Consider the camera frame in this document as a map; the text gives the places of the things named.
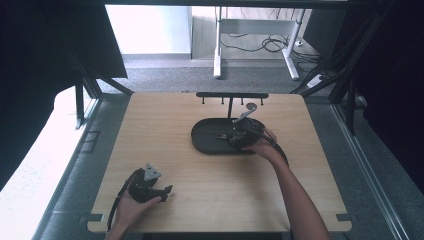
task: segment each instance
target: white panel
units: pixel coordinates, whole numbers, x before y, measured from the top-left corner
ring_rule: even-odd
[[[106,5],[122,54],[190,53],[187,8]]]

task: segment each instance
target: table top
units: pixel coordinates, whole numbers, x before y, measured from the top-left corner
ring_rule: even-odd
[[[52,0],[70,4],[164,5],[164,6],[224,6],[303,9],[345,9],[371,7],[381,0]]]
[[[333,174],[303,98],[270,95],[250,115],[277,136],[290,168],[315,203],[329,231],[348,231],[346,214]],[[192,127],[205,118],[227,117],[228,99],[202,99],[190,93],[135,93],[101,183],[88,222],[92,232],[104,232],[116,194],[131,173],[152,164],[162,177],[154,186],[173,185],[167,202],[150,209],[133,230],[138,232],[284,232],[289,231],[276,174],[261,157],[206,155],[191,142]],[[245,112],[234,99],[233,116]]]

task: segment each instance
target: gray floor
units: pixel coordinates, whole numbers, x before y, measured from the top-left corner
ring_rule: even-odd
[[[225,77],[216,80],[212,77],[211,61],[189,60],[184,55],[125,56],[124,59],[129,79],[117,81],[137,92],[288,93],[298,84],[289,79],[288,70],[280,61],[228,61],[223,69]],[[105,234],[91,233],[86,224],[92,218],[91,207],[130,98],[101,81],[99,83],[105,92],[101,103],[86,127],[34,239],[105,237]],[[351,231],[332,233],[332,237],[396,239],[349,145],[349,136],[344,133],[334,106],[326,100],[330,90],[331,86],[307,98],[306,103],[349,212],[348,218],[353,223]],[[355,127],[356,139],[407,235],[410,239],[424,239],[423,195],[369,128],[361,110],[356,112]],[[140,238],[139,234],[129,234],[126,239]]]

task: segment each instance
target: white desk frame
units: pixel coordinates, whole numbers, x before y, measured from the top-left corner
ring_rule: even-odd
[[[222,19],[222,7],[219,7],[218,19],[216,23],[216,47],[214,55],[215,78],[221,77],[221,34],[258,34],[258,35],[290,35],[287,48],[282,50],[284,60],[289,68],[291,78],[297,80],[299,74],[291,59],[294,43],[302,25],[305,9],[300,9],[296,21],[288,20],[251,20],[251,19]]]

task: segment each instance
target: black fabric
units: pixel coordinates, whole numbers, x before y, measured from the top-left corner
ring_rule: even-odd
[[[368,102],[364,117],[424,192],[424,17],[420,5],[396,1],[360,60],[356,79]]]
[[[56,95],[80,79],[67,46],[73,46],[84,67],[97,74],[126,77],[126,71],[102,5],[2,0],[0,41],[2,189],[46,124]]]

